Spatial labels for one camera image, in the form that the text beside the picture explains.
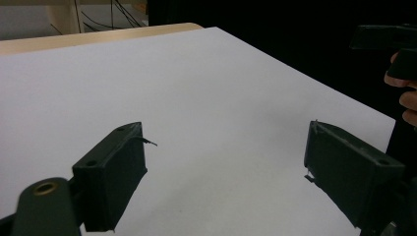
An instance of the screw hole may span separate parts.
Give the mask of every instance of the screw hole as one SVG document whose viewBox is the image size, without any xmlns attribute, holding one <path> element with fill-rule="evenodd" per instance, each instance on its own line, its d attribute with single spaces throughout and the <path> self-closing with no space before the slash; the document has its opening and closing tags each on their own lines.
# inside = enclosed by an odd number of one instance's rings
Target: screw hole
<svg viewBox="0 0 417 236">
<path fill-rule="evenodd" d="M 33 193 L 36 196 L 47 195 L 49 193 L 52 193 L 57 187 L 58 185 L 54 182 L 46 182 L 36 186 L 36 188 L 34 188 Z"/>
</svg>

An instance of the white paper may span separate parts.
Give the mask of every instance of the white paper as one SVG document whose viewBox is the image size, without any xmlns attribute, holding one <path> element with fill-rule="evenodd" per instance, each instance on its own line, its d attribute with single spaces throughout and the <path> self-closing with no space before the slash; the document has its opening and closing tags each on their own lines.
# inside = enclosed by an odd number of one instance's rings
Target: white paper
<svg viewBox="0 0 417 236">
<path fill-rule="evenodd" d="M 0 75 L 0 217 L 119 126 L 141 121 L 158 144 L 99 235 L 359 235 L 304 178 L 309 124 L 382 151 L 394 126 L 218 28 L 3 56 Z"/>
</svg>

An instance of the wooden table edge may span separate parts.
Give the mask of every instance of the wooden table edge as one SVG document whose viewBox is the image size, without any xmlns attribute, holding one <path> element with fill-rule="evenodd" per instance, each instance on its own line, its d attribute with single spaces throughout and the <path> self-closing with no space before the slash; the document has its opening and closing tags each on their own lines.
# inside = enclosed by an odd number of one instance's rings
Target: wooden table edge
<svg viewBox="0 0 417 236">
<path fill-rule="evenodd" d="M 179 31 L 198 30 L 202 28 L 203 27 L 194 23 L 181 23 L 134 29 L 116 29 L 57 36 L 4 40 L 0 41 L 0 55 L 10 55 L 129 38 L 139 38 Z"/>
</svg>

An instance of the human hand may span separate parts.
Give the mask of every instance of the human hand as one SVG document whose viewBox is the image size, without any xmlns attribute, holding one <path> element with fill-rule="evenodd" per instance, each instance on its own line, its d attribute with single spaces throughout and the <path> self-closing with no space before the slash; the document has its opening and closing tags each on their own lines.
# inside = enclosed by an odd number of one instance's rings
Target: human hand
<svg viewBox="0 0 417 236">
<path fill-rule="evenodd" d="M 392 63 L 396 58 L 397 53 L 394 53 L 391 58 L 390 62 Z M 384 76 L 384 82 L 387 85 L 390 85 L 392 87 L 397 88 L 415 88 L 417 89 L 417 82 L 414 81 L 406 81 L 406 80 L 400 80 L 391 76 L 388 76 L 387 74 Z M 402 119 L 413 125 L 414 127 L 417 127 L 417 90 L 414 91 L 407 91 L 401 95 L 399 98 L 399 104 L 407 108 L 402 113 Z"/>
</svg>

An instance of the wire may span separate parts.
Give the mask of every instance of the wire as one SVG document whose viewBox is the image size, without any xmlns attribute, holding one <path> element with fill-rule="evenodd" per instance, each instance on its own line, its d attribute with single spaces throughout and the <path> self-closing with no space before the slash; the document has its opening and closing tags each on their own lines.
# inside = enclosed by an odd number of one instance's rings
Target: wire
<svg viewBox="0 0 417 236">
<path fill-rule="evenodd" d="M 120 10 L 120 12 L 125 15 L 126 19 L 129 21 L 129 23 L 131 24 L 131 26 L 133 27 L 132 23 L 135 23 L 136 26 L 140 27 L 141 25 L 136 21 L 136 19 L 129 13 L 129 11 L 126 10 L 126 8 L 123 7 L 122 4 L 120 4 L 119 0 L 115 0 L 116 7 Z"/>
<path fill-rule="evenodd" d="M 110 10 L 111 10 L 111 29 L 114 30 L 114 24 L 113 24 L 113 0 L 110 0 Z"/>
<path fill-rule="evenodd" d="M 85 25 L 86 27 L 88 27 L 90 30 L 93 30 L 93 31 L 99 31 L 98 29 L 96 29 L 96 28 L 94 28 L 94 27 L 90 26 L 90 25 L 89 25 L 89 24 L 87 24 L 87 23 L 84 23 L 84 25 Z"/>
<path fill-rule="evenodd" d="M 92 21 L 93 23 L 95 23 L 95 24 L 97 24 L 97 25 L 99 25 L 99 26 L 106 27 L 106 28 L 111 28 L 111 29 L 122 29 L 122 28 L 116 28 L 116 27 L 114 27 L 114 26 L 113 26 L 113 23 L 112 23 L 112 25 L 111 25 L 111 26 L 107 26 L 107 25 L 104 25 L 104 24 L 101 24 L 101 23 L 95 22 L 93 19 L 91 19 L 89 16 L 87 16 L 87 15 L 86 15 L 86 13 L 84 13 L 84 12 L 81 12 L 81 13 L 83 13 L 83 15 L 84 15 L 85 17 L 87 17 L 90 21 Z"/>
</svg>

